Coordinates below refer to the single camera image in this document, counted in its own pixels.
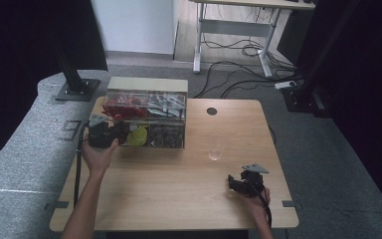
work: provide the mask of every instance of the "wooden table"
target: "wooden table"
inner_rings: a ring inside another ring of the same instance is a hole
[[[101,112],[103,98],[95,103]],[[215,108],[217,114],[207,114]],[[224,136],[225,150],[212,160],[211,135]],[[262,106],[249,100],[189,99],[185,148],[119,147],[104,177],[97,208],[95,230],[222,230],[249,229],[254,224],[227,176],[240,179],[241,166],[258,163],[270,173],[265,185],[271,189],[274,228],[298,224],[287,182],[273,144]],[[74,160],[50,227],[62,231],[73,211],[76,161]],[[88,178],[82,170],[80,191]]]
[[[291,2],[287,0],[189,0],[200,4],[200,11],[197,16],[197,45],[194,49],[194,68],[193,72],[200,73],[201,61],[201,35],[202,33],[238,35],[238,36],[253,36],[266,38],[266,43],[262,50],[259,50],[259,58],[262,63],[264,73],[267,78],[271,78],[272,71],[266,59],[266,54],[269,50],[269,45],[272,41],[273,33],[278,22],[278,18],[282,9],[291,10],[313,10],[315,5],[304,3],[302,0]],[[232,22],[224,20],[208,20],[205,19],[204,11],[206,4],[224,4],[235,6],[250,6],[250,7],[266,7],[275,9],[273,20],[269,24],[250,23],[250,22]]]

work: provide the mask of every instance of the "white desk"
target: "white desk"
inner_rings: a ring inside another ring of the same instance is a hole
[[[293,10],[313,10],[315,5],[311,3],[304,3],[302,0],[299,2],[290,2],[287,0],[189,0],[200,4],[200,12],[198,16],[198,32],[197,32],[197,45],[194,53],[194,73],[200,73],[201,61],[201,34],[202,33],[215,33],[239,36],[253,36],[264,37],[266,43],[262,50],[259,50],[259,58],[262,63],[263,70],[267,78],[271,78],[272,71],[266,59],[270,42],[275,32],[278,18],[282,9]],[[223,20],[208,20],[204,19],[204,9],[206,4],[225,4],[236,6],[251,6],[251,7],[266,7],[274,8],[273,20],[269,24],[261,23],[248,23],[248,22],[233,22]]]

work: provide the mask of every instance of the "black cable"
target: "black cable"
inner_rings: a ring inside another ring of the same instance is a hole
[[[269,87],[273,87],[273,86],[266,86],[266,85],[263,85],[263,84],[255,84],[253,87],[250,87],[250,88],[245,88],[245,87],[233,87],[233,88],[230,88],[225,94],[223,94],[223,97],[222,99],[224,99],[232,90],[234,89],[243,89],[243,90],[254,90],[256,89],[257,87],[264,87],[264,88],[269,88]]]
[[[281,69],[277,69],[277,70],[275,70],[275,74],[276,74],[276,76],[278,77],[278,79],[280,79],[280,80],[289,80],[289,79],[292,79],[293,81],[302,80],[302,76],[300,76],[300,75],[297,74],[297,73],[293,73],[293,74],[290,75],[290,76],[281,78],[281,77],[279,76],[278,72],[289,72],[289,71],[288,71],[288,70],[281,70]]]
[[[288,69],[291,72],[294,71],[295,67],[293,66],[293,64],[286,63],[286,62],[283,62],[281,60],[276,59],[274,54],[269,52],[269,51],[267,52],[267,56],[268,56],[269,60],[271,61],[272,65],[274,65],[275,67],[281,67],[284,69]]]
[[[74,184],[74,207],[76,207],[79,201],[79,187],[80,178],[82,176],[82,149],[83,149],[83,138],[86,127],[89,126],[89,122],[85,122],[80,130],[79,144],[77,145],[77,169],[76,169],[76,182]]]
[[[235,73],[238,73],[238,72],[242,72],[242,73],[245,73],[245,74],[247,74],[247,75],[253,76],[253,74],[248,73],[248,72],[243,71],[243,70],[233,71],[233,72],[231,72],[231,73],[228,74],[228,76],[226,77],[226,81],[225,81],[224,83],[222,83],[221,85],[218,85],[218,86],[216,86],[216,87],[209,88],[207,91],[203,92],[203,93],[200,95],[200,97],[202,97],[204,94],[206,94],[206,93],[208,93],[208,92],[210,92],[210,91],[212,91],[212,90],[215,90],[215,89],[217,89],[217,88],[220,88],[220,87],[225,86],[225,85],[229,82],[231,76],[232,76],[233,74],[235,74]]]
[[[194,99],[196,98],[200,98],[206,91],[207,89],[207,86],[209,85],[209,79],[210,79],[210,74],[212,72],[212,69],[216,66],[216,65],[219,65],[219,64],[226,64],[226,65],[233,65],[233,66],[238,66],[238,67],[241,67],[241,68],[244,68],[245,70],[249,71],[251,74],[253,74],[254,76],[257,76],[259,78],[262,78],[262,79],[265,79],[266,82],[270,82],[272,80],[269,80],[268,78],[265,78],[257,73],[255,73],[254,71],[252,71],[251,69],[243,66],[243,65],[240,65],[240,64],[237,64],[237,63],[234,63],[234,62],[227,62],[227,61],[221,61],[221,62],[216,62],[216,63],[213,63],[212,66],[210,66],[209,68],[209,71],[207,73],[207,78],[206,78],[206,84],[204,85],[204,88],[203,90],[201,90],[201,92],[199,94],[197,94],[195,97],[193,97]]]
[[[256,22],[256,23],[259,22],[259,18],[260,18],[260,13],[261,13],[261,12],[262,12],[262,7],[259,7],[259,13],[257,14],[257,16],[254,15],[254,17],[255,17],[255,18],[254,18],[254,22]]]
[[[251,182],[251,180],[246,180],[247,182],[249,182],[249,184],[251,185],[251,187],[253,188],[253,190],[256,192],[257,196],[260,198],[260,200],[262,201],[262,204],[263,204],[263,207],[265,208],[265,211],[266,211],[266,214],[268,214],[268,222],[269,222],[269,226],[272,228],[272,211],[269,207],[269,203],[266,201],[267,198],[265,199],[263,196],[262,196],[262,192],[259,192],[259,190],[257,190],[256,186],[254,186],[253,182]]]
[[[260,17],[260,11],[259,11],[259,15],[257,15],[257,19],[256,19],[256,23],[257,22],[259,22],[259,19],[262,19],[262,23],[266,20],[266,19],[268,19],[269,17],[271,18],[271,20],[270,21],[272,21],[272,15],[273,15],[273,11],[274,11],[274,9],[273,8],[271,8],[272,9],[272,12],[270,13],[270,15],[269,16],[267,16],[267,17],[265,17],[266,16],[266,9],[265,8],[263,8],[263,17]]]
[[[262,50],[263,49],[263,47],[260,45],[260,44],[257,44],[258,46],[255,46],[255,45],[253,45],[251,42],[250,42],[250,44],[247,44],[247,45],[245,45],[243,48],[242,48],[242,54],[244,55],[244,56],[248,56],[248,57],[257,57],[260,53],[258,52],[259,50]],[[249,53],[247,53],[247,49],[254,49],[257,53],[255,53],[255,54],[249,54]]]
[[[220,14],[220,6],[219,6],[219,4],[217,4],[217,6],[218,6],[218,14],[219,14],[220,18],[223,20],[222,14]]]
[[[269,131],[271,132],[272,138],[273,138],[273,144],[276,144],[276,134],[275,131],[271,128],[270,125],[268,125]]]
[[[247,22],[247,19],[251,16],[251,14],[253,13],[253,9],[254,9],[255,7],[251,7],[251,11],[250,11],[250,13],[247,15],[247,17],[245,18],[245,20],[244,20],[244,22]]]
[[[206,41],[206,35],[203,33],[203,41],[201,43],[204,43],[208,48],[212,48],[212,49],[227,48],[227,49],[242,50],[244,47],[233,47],[233,46],[238,45],[238,44],[240,44],[242,42],[247,42],[247,41],[249,41],[249,40],[243,39],[243,40],[240,40],[238,42],[235,42],[235,43],[232,43],[232,44],[229,44],[229,45],[222,45],[222,44],[219,44],[219,43],[216,43],[216,42]],[[251,42],[254,43],[254,44],[260,45],[259,43],[255,42],[255,41],[251,41]]]
[[[292,81],[296,81],[296,80],[301,80],[301,78],[296,78],[294,79],[293,77],[296,76],[296,74],[292,75],[292,76],[289,76],[289,77],[286,77],[286,78],[283,78],[283,79],[280,79],[280,80],[274,80],[274,81],[271,81],[271,83],[280,83],[280,82],[287,82],[289,80],[292,80]],[[241,82],[237,82],[235,84],[233,84],[232,86],[230,86],[229,88],[227,88],[223,94],[221,95],[221,99],[223,99],[225,96],[228,95],[229,91],[235,89],[235,86],[236,85],[239,85],[239,84],[243,84],[243,83],[265,83],[263,81],[260,81],[260,80],[248,80],[248,81],[241,81]]]

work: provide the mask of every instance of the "gray floor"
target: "gray floor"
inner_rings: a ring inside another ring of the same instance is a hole
[[[81,71],[82,77],[102,80],[89,103],[52,101],[64,82],[62,75],[39,84],[34,105],[0,151],[0,238],[59,237],[49,229],[49,222],[76,147],[71,140],[74,132],[66,123],[89,117],[95,99],[105,94],[110,76],[186,79],[190,97],[199,93],[207,77],[208,65],[194,75],[191,64],[172,62],[169,56],[111,53],[107,61],[109,73]],[[216,70],[209,87],[223,83],[236,69]],[[249,79],[238,73],[227,85]],[[219,98],[223,91],[217,89],[204,98]],[[288,238],[382,238],[382,194],[331,119],[289,113],[282,95],[273,88],[236,89],[228,98],[260,101],[275,131],[299,218],[298,227],[287,231]],[[283,229],[274,233],[276,238],[286,238]],[[149,234],[134,236],[151,238]]]

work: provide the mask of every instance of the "white wall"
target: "white wall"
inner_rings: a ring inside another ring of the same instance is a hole
[[[180,0],[173,0],[173,9],[172,9],[172,12],[173,12],[173,44],[175,44],[175,41],[176,41],[176,30],[178,29],[178,20],[179,20],[179,2]]]
[[[106,51],[173,54],[176,0],[92,0]]]

